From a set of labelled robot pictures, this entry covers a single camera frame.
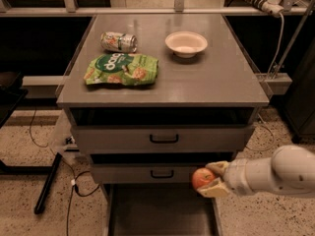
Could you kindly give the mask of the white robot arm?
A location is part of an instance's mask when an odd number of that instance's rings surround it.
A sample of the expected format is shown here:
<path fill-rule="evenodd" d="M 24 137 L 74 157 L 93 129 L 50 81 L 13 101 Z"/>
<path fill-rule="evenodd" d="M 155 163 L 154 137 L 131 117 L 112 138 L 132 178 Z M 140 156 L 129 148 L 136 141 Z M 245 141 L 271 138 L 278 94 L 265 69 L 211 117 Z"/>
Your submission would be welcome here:
<path fill-rule="evenodd" d="M 215 179 L 196 191 L 204 198 L 252 196 L 260 192 L 279 196 L 315 197 L 315 153 L 298 146 L 278 147 L 271 157 L 235 159 L 206 165 Z"/>

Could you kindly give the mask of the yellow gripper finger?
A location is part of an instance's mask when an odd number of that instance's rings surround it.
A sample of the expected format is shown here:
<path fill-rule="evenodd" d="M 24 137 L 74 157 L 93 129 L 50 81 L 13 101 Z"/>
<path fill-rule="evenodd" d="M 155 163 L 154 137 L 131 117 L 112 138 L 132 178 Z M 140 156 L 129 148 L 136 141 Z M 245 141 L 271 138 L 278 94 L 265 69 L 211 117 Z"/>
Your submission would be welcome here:
<path fill-rule="evenodd" d="M 230 194 L 230 190 L 220 178 L 198 188 L 197 192 L 204 198 L 222 198 Z"/>
<path fill-rule="evenodd" d="M 215 175 L 222 177 L 228 166 L 229 163 L 227 161 L 217 161 L 208 163 L 206 168 L 211 170 Z"/>

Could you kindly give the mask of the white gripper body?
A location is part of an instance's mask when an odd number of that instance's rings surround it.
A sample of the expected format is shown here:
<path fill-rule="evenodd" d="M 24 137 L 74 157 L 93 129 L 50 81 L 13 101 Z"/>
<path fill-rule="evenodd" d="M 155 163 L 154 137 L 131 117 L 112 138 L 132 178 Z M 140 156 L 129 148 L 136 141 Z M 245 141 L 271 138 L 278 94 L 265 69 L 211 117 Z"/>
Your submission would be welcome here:
<path fill-rule="evenodd" d="M 246 178 L 248 159 L 233 160 L 225 169 L 223 180 L 226 186 L 237 196 L 252 196 L 254 191 Z"/>

